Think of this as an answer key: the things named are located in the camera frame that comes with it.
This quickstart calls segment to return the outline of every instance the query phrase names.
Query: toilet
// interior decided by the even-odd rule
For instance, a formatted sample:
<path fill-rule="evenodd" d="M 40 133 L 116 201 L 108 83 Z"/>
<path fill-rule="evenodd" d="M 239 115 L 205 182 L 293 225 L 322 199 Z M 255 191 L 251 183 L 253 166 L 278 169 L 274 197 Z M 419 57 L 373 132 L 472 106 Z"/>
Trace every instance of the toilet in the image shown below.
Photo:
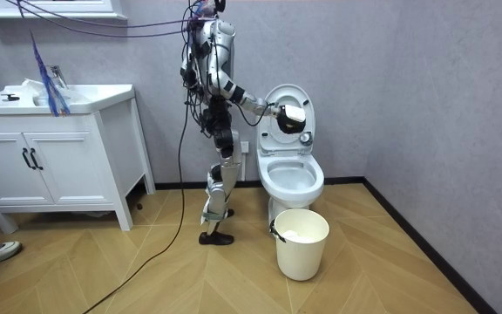
<path fill-rule="evenodd" d="M 283 133 L 275 118 L 263 117 L 257 126 L 257 164 L 263 187 L 270 195 L 268 222 L 290 208 L 309 209 L 321 194 L 324 173 L 311 154 L 315 139 L 313 102 L 297 85 L 284 84 L 266 97 L 268 103 L 299 106 L 306 125 L 298 134 Z"/>

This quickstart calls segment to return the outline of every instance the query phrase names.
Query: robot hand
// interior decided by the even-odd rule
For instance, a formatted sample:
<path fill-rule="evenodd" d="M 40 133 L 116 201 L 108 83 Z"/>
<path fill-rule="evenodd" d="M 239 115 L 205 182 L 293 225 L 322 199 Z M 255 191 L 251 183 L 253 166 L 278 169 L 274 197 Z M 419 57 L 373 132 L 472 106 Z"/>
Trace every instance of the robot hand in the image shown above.
<path fill-rule="evenodd" d="M 301 133 L 305 129 L 305 111 L 296 106 L 279 106 L 276 121 L 286 134 Z"/>

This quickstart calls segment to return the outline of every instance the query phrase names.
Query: cabinet handle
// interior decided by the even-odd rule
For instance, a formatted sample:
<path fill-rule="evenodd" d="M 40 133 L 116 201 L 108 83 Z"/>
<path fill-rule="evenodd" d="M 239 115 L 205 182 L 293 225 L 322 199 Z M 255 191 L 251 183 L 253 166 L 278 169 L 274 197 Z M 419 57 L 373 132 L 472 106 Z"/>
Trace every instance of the cabinet handle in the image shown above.
<path fill-rule="evenodd" d="M 44 167 L 40 167 L 40 166 L 38 165 L 38 163 L 36 162 L 36 158 L 34 157 L 34 153 L 35 153 L 35 152 L 36 152 L 36 151 L 34 150 L 34 148 L 31 148 L 31 158 L 32 158 L 32 162 L 34 162 L 34 166 L 35 166 L 35 167 L 32 167 L 32 168 L 33 168 L 33 169 L 38 168 L 38 169 L 40 169 L 40 170 L 44 170 Z"/>
<path fill-rule="evenodd" d="M 36 170 L 36 167 L 31 166 L 31 164 L 28 162 L 28 157 L 26 157 L 26 153 L 28 153 L 28 149 L 23 147 L 23 158 L 24 162 L 26 162 L 26 166 L 28 166 L 30 169 Z"/>

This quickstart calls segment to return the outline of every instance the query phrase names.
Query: herringbone floor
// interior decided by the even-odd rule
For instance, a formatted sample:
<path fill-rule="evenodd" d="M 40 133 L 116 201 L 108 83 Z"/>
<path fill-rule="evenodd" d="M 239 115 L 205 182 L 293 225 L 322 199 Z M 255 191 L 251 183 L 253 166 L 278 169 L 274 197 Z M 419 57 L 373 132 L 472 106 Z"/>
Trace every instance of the herringbone floor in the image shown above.
<path fill-rule="evenodd" d="M 202 190 L 187 191 L 176 243 L 93 313 L 401 314 L 475 313 L 363 185 L 327 186 L 312 207 L 330 234 L 319 273 L 287 279 L 267 232 L 268 195 L 233 192 L 236 215 L 221 226 L 227 247 L 200 246 Z M 165 248 L 180 218 L 180 192 L 134 196 L 135 227 L 115 217 L 17 215 L 20 229 L 0 232 L 24 250 L 0 263 L 0 313 L 81 313 Z"/>

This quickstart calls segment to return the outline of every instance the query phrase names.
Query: trash bin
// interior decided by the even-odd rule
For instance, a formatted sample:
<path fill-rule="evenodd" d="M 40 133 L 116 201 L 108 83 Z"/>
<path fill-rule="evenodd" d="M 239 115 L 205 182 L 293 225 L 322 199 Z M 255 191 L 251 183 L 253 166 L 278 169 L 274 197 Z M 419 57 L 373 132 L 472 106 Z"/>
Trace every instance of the trash bin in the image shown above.
<path fill-rule="evenodd" d="M 278 267 L 287 277 L 303 281 L 319 270 L 329 224 L 321 215 L 308 209 L 288 209 L 271 223 L 276 237 Z"/>

